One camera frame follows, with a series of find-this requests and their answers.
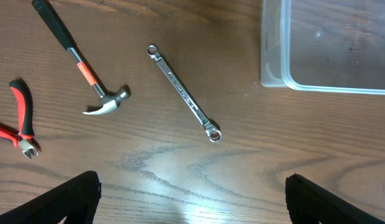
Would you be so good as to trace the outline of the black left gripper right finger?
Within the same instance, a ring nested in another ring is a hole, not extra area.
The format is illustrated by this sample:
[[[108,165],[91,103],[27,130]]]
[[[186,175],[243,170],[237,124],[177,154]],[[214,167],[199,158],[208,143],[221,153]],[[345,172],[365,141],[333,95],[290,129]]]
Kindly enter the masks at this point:
[[[293,224],[385,224],[299,174],[286,178],[285,201]]]

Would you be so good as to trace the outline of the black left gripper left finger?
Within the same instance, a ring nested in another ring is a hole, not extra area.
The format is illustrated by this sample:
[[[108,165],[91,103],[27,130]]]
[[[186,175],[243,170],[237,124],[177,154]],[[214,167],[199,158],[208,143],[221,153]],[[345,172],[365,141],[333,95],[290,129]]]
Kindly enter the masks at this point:
[[[37,198],[0,215],[0,223],[89,223],[101,198],[95,171],[86,171]]]

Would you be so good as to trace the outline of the claw hammer black orange handle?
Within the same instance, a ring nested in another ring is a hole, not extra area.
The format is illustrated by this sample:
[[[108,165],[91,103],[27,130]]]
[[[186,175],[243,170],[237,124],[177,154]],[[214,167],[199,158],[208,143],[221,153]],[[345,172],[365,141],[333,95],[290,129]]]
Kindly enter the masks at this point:
[[[123,100],[126,100],[131,96],[125,87],[121,87],[115,94],[105,92],[87,63],[84,61],[81,53],[79,53],[72,35],[69,33],[51,3],[49,3],[48,0],[32,0],[32,5],[61,46],[75,59],[79,71],[81,71],[84,78],[100,98],[101,106],[97,109],[88,109],[84,111],[84,115],[102,115],[114,111],[120,106]]]

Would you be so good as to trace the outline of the silver double ring wrench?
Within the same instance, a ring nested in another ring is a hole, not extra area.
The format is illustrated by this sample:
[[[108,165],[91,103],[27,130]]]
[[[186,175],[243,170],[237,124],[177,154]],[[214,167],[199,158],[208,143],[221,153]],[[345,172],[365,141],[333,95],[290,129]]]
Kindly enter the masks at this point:
[[[187,89],[184,87],[178,76],[173,72],[168,63],[165,61],[163,56],[161,56],[159,49],[156,45],[149,45],[147,47],[147,55],[156,63],[156,65],[162,70],[164,75],[167,77],[169,82],[177,90],[183,101],[190,108],[192,113],[196,116],[199,123],[203,126],[209,140],[211,142],[219,142],[222,138],[222,133],[219,128],[217,128],[206,114],[201,110],[199,105],[195,102],[193,97],[189,94]]]

